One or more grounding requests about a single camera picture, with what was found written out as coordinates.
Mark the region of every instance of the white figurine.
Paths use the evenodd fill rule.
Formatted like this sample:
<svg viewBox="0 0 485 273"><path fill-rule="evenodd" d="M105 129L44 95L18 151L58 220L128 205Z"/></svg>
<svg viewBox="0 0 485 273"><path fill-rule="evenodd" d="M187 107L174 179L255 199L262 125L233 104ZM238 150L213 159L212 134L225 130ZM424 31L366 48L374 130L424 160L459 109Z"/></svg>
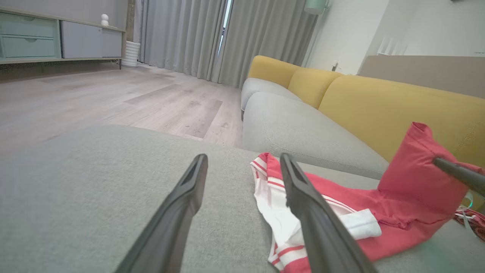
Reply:
<svg viewBox="0 0 485 273"><path fill-rule="evenodd" d="M108 15L103 13L101 15L101 25L103 25L103 26L109 26L109 23L108 23L108 20L109 19L110 18L108 17Z"/></svg>

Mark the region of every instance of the fabric upholstery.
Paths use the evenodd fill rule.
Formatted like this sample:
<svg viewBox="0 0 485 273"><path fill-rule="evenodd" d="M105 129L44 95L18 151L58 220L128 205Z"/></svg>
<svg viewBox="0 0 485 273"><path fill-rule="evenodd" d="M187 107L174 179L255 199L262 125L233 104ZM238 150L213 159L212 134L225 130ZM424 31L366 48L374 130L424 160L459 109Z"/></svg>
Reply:
<svg viewBox="0 0 485 273"><path fill-rule="evenodd" d="M319 111L387 161L412 122L427 124L458 161L485 167L485 100L416 85L338 77Z"/></svg>
<svg viewBox="0 0 485 273"><path fill-rule="evenodd" d="M275 94L251 96L244 112L242 146L299 162L379 179L388 163L317 109Z"/></svg>
<svg viewBox="0 0 485 273"><path fill-rule="evenodd" d="M291 77L299 68L296 65L258 55L253 58L247 77L270 81L288 88Z"/></svg>
<svg viewBox="0 0 485 273"><path fill-rule="evenodd" d="M318 109L327 88L340 76L342 74L338 72L300 68L293 74L288 90L304 103Z"/></svg>
<svg viewBox="0 0 485 273"><path fill-rule="evenodd" d="M57 137L0 159L0 272L113 272L193 157L209 168L181 272L276 272L254 200L258 153L127 126ZM350 188L377 180L300 164ZM480 272L485 244L449 222L427 242L375 263L380 272Z"/></svg>
<svg viewBox="0 0 485 273"><path fill-rule="evenodd" d="M257 92L267 92L287 97L292 100L301 101L298 96L291 93L288 89L281 85L257 78L248 78L244 82L241 91L241 110L244 111L248 99Z"/></svg>

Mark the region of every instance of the red and white striped fabric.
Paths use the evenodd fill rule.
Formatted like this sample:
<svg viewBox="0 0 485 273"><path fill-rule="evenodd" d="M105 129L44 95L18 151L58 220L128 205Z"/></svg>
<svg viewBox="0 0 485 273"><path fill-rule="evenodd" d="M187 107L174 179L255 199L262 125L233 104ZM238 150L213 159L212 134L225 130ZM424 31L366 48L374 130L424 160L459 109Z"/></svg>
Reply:
<svg viewBox="0 0 485 273"><path fill-rule="evenodd" d="M485 216L483 214L470 208L458 209L454 218L462 225L465 225L465 220L467 220L471 231L482 241L485 241Z"/></svg>
<svg viewBox="0 0 485 273"><path fill-rule="evenodd" d="M426 124L414 122L377 189L346 188L311 173L306 175L316 190L324 194L367 257L375 261L428 240L455 216L468 188L436 167L433 164L436 157L483 173L480 167L457 161L434 141ZM273 230L269 261L286 273L310 272L303 236L298 233L300 223L293 215L287 215L290 210L286 208L278 160L269 153L260 154L251 168L258 209ZM363 214L363 222L369 220L366 213L373 215L382 235L376 237L371 232L368 236L367 231L352 227L352 221L346 224L345 217L353 218L359 213Z"/></svg>
<svg viewBox="0 0 485 273"><path fill-rule="evenodd" d="M309 271L307 251L303 240L300 221L286 207L286 192L283 181L268 176L267 160L274 159L269 154L261 154L251 167L256 183L255 198L258 209L273 230L268 261L277 269L287 272ZM339 215L340 220L355 239L364 239L381 235L381 229L371 211L356 211L346 204L322 195L327 203Z"/></svg>

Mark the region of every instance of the yellow backrest cushion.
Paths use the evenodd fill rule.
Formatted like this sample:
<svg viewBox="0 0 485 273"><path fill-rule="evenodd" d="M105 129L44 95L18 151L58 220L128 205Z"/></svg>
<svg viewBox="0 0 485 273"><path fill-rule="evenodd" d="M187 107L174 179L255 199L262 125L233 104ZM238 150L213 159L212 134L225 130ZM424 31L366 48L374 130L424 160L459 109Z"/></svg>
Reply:
<svg viewBox="0 0 485 273"><path fill-rule="evenodd" d="M333 71L299 68L291 78L288 90L297 95L304 103L318 108L323 95L334 79L342 74Z"/></svg>
<svg viewBox="0 0 485 273"><path fill-rule="evenodd" d="M255 56L249 68L248 78L258 78L288 88L291 77L300 67L266 56Z"/></svg>
<svg viewBox="0 0 485 273"><path fill-rule="evenodd" d="M318 109L391 161L413 121L459 161L485 167L485 100L403 83L342 76Z"/></svg>

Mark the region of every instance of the drawer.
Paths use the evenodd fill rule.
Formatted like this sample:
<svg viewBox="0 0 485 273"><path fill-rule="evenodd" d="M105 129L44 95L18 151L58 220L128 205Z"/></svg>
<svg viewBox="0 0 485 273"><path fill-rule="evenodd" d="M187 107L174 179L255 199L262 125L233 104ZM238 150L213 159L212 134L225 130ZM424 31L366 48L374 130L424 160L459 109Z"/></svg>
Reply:
<svg viewBox="0 0 485 273"><path fill-rule="evenodd" d="M1 37L3 57L55 56L54 40Z"/></svg>
<svg viewBox="0 0 485 273"><path fill-rule="evenodd" d="M0 13L0 34L55 37L56 20Z"/></svg>

